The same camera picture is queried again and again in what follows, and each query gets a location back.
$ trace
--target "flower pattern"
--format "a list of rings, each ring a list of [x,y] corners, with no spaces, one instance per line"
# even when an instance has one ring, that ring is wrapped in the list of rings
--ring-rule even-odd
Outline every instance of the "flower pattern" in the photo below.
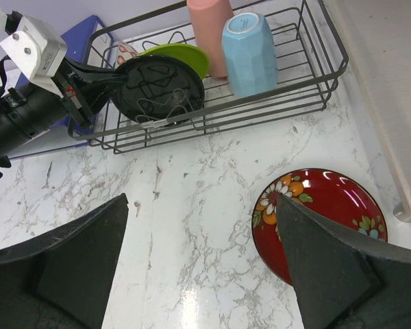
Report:
[[[356,219],[352,220],[354,226],[358,226],[358,232],[370,236],[374,239],[379,239],[385,241],[382,238],[379,238],[380,233],[385,232],[385,227],[381,223],[381,217],[378,215],[376,216],[376,220],[374,218],[370,218],[368,216],[362,216],[361,221],[358,223]]]
[[[274,181],[260,196],[253,214],[253,228],[265,222],[268,225],[276,225],[275,231],[280,240],[277,228],[277,196],[283,194],[296,202],[303,204],[314,200],[304,192],[304,185],[300,182],[300,176],[285,175]]]

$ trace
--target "black plate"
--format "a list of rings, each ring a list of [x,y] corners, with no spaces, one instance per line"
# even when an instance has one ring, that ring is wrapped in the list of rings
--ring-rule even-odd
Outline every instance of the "black plate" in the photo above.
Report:
[[[143,123],[199,110],[204,105],[204,86],[187,64],[168,56],[139,56],[116,70],[128,74],[128,83],[112,96],[127,118]]]

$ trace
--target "dish rack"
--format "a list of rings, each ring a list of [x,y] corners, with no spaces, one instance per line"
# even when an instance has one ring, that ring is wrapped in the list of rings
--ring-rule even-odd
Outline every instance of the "dish rack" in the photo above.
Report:
[[[98,114],[91,134],[74,130],[73,120],[68,134],[78,141],[88,140],[91,146],[122,154],[326,109],[332,92],[338,87],[338,78],[347,68],[349,56],[323,1],[262,0],[234,11],[265,15],[273,33],[279,67],[276,89],[237,98],[227,80],[207,76],[203,80],[206,93],[203,109],[193,112],[184,109],[185,114],[168,115],[164,120],[148,118],[148,122],[139,124],[124,117],[110,101]],[[134,28],[146,20],[160,22],[164,15],[176,12],[188,17],[185,1],[96,31],[87,44],[86,60],[94,49],[101,67],[114,67],[116,51],[113,49],[117,45],[99,53],[92,46],[99,37],[119,29]],[[186,23],[124,42],[134,43],[135,48],[143,51],[161,43],[195,45],[195,37],[191,24]]]

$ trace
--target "red floral plate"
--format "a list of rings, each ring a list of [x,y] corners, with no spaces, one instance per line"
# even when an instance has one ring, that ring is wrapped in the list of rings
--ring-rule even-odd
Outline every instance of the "red floral plate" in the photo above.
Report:
[[[278,194],[374,239],[388,241],[384,216],[375,200],[350,178],[326,169],[302,169],[277,178],[262,192],[252,216],[254,244],[266,265],[292,284],[275,210]]]

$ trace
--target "rack wire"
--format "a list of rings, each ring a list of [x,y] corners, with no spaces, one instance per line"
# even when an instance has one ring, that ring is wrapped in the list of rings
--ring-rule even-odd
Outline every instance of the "rack wire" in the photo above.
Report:
[[[150,12],[95,32],[86,48],[89,56],[98,37],[139,22],[158,19],[160,15],[183,9],[186,2]],[[163,120],[147,118],[137,123],[124,117],[112,102],[99,113],[91,134],[80,134],[69,127],[76,140],[89,140],[91,146],[112,149],[115,154],[182,141],[197,136],[226,132],[280,119],[324,110],[338,87],[349,57],[322,0],[301,0],[300,5],[283,7],[281,0],[256,1],[235,11],[254,11],[265,15],[274,37],[279,67],[277,88],[258,95],[237,98],[226,80],[207,76],[205,106]],[[190,23],[132,38],[140,50],[165,43],[195,45]],[[103,53],[101,67],[113,67],[113,45]]]

